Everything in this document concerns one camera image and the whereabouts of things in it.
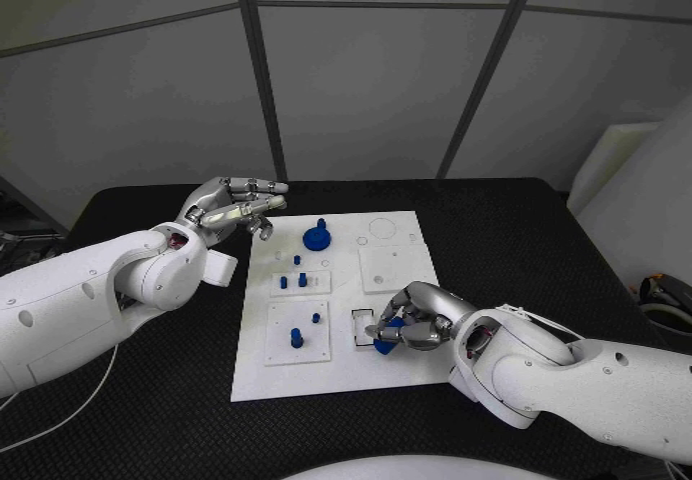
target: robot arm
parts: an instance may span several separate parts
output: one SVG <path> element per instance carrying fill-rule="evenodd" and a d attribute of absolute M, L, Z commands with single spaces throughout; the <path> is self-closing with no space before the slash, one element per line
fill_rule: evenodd
<path fill-rule="evenodd" d="M 406 325 L 390 327 L 399 309 Z M 579 340 L 565 344 L 532 320 Z M 549 411 L 599 442 L 692 464 L 690 356 L 583 339 L 507 305 L 475 310 L 422 282 L 395 295 L 366 333 L 419 350 L 449 339 L 449 383 L 513 427 Z"/>
<path fill-rule="evenodd" d="M 181 307 L 200 281 L 226 287 L 236 260 L 207 250 L 235 230 L 272 227 L 286 185 L 214 178 L 174 222 L 66 253 L 0 278 L 0 398 L 82 366 L 154 317 Z"/>

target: robotic hand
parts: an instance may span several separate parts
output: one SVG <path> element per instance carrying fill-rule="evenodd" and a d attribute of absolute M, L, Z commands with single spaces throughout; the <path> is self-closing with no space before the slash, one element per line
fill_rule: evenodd
<path fill-rule="evenodd" d="M 399 309 L 406 325 L 387 326 Z M 565 344 L 533 321 L 578 340 Z M 422 282 L 393 296 L 366 333 L 418 350 L 452 341 L 449 383 L 513 427 L 549 411 L 599 442 L 692 464 L 692 356 L 583 339 L 508 305 L 475 310 Z"/>
<path fill-rule="evenodd" d="M 227 286 L 237 261 L 207 249 L 237 225 L 269 238 L 262 212 L 285 208 L 286 191 L 282 183 L 217 177 L 193 191 L 174 222 L 0 278 L 0 398 L 82 366 L 181 307 L 200 281 Z"/>

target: blue knob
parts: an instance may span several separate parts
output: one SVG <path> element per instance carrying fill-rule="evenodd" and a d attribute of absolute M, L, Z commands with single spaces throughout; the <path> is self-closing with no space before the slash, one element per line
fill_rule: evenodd
<path fill-rule="evenodd" d="M 402 327 L 403 325 L 405 323 L 400 317 L 393 317 L 387 327 Z M 393 350 L 393 347 L 397 345 L 397 343 L 383 342 L 382 340 L 377 340 L 377 339 L 372 341 L 372 344 L 374 345 L 374 350 L 382 355 L 386 355 Z"/>
<path fill-rule="evenodd" d="M 317 220 L 317 226 L 302 234 L 302 245 L 312 252 L 318 252 L 328 247 L 331 243 L 331 234 L 327 230 L 327 222 L 323 218 Z"/>
<path fill-rule="evenodd" d="M 299 334 L 299 328 L 291 330 L 291 347 L 299 348 L 302 346 L 302 335 Z"/>

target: small blue post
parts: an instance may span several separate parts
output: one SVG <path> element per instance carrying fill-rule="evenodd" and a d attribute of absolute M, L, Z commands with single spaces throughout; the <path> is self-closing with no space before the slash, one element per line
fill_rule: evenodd
<path fill-rule="evenodd" d="M 302 335 L 299 334 L 299 328 L 291 330 L 291 347 L 299 348 L 302 346 Z"/>

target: black table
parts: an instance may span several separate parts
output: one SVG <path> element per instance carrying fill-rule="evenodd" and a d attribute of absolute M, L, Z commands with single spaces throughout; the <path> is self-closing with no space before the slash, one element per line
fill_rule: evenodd
<path fill-rule="evenodd" d="M 194 185 L 98 193 L 79 248 L 174 219 Z M 549 186 L 534 179 L 294 182 L 282 215 L 415 210 L 439 284 L 481 308 L 520 305 L 586 337 L 660 339 Z M 217 249 L 237 269 L 122 343 L 98 397 L 54 433 L 0 456 L 0 477 L 281 478 L 357 457 L 439 454 L 589 478 L 637 455 L 543 413 L 507 426 L 447 384 L 230 404 L 250 238 Z M 5 445 L 57 423 L 101 379 L 105 353 L 0 414 Z"/>

